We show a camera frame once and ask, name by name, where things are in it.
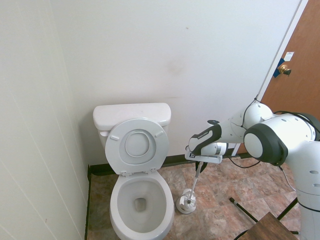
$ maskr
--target door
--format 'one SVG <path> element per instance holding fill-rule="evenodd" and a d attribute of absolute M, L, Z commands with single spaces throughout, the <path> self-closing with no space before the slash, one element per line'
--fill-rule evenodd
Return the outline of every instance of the door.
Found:
<path fill-rule="evenodd" d="M 272 77 L 262 103 L 273 112 L 284 110 L 314 115 L 320 120 L 320 1 L 309 0 L 282 55 L 294 52 L 290 76 Z M 238 153 L 247 152 L 241 144 Z"/>

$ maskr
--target door knob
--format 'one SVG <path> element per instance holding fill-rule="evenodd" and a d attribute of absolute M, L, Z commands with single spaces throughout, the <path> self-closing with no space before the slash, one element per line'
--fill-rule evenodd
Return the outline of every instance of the door knob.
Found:
<path fill-rule="evenodd" d="M 290 75 L 291 69 L 288 68 L 287 65 L 282 65 L 278 67 L 279 73 L 284 74 L 284 75 Z"/>

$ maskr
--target toilet brush handle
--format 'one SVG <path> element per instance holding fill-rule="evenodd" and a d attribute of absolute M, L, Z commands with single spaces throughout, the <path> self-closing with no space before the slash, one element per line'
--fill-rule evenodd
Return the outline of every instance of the toilet brush handle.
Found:
<path fill-rule="evenodd" d="M 197 180 L 198 180 L 198 177 L 199 177 L 199 175 L 200 175 L 200 171 L 201 171 L 201 166 L 203 165 L 203 162 L 201 161 L 201 162 L 199 162 L 199 164 L 197 164 L 197 169 L 196 169 L 196 172 L 195 172 L 195 178 L 194 178 L 194 181 L 193 181 L 193 186 L 192 186 L 192 189 L 191 189 L 191 193 L 190 193 L 190 199 L 191 199 L 191 197 L 192 197 L 192 194 L 193 194 L 193 192 L 194 192 L 194 190 L 195 190 L 195 186 L 196 186 L 196 183 L 197 183 Z"/>

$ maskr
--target wooden stool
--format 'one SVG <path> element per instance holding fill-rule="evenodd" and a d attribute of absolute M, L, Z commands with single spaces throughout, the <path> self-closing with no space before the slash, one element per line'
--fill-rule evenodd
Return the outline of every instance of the wooden stool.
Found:
<path fill-rule="evenodd" d="M 240 233 L 234 240 L 297 240 L 293 234 L 299 234 L 299 232 L 289 231 L 280 222 L 280 220 L 298 203 L 297 198 L 295 198 L 277 218 L 268 212 L 260 221 L 252 216 L 232 197 L 230 197 L 229 200 L 256 222 L 252 228 Z"/>
<path fill-rule="evenodd" d="M 250 228 L 239 240 L 297 240 L 297 238 L 268 212 Z"/>

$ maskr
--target toilet seat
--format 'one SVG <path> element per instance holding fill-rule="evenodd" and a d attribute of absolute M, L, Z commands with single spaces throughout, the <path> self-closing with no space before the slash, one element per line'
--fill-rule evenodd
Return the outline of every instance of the toilet seat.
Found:
<path fill-rule="evenodd" d="M 169 150 L 164 129 L 148 118 L 117 124 L 105 143 L 105 156 L 118 175 L 153 172 L 161 168 Z"/>

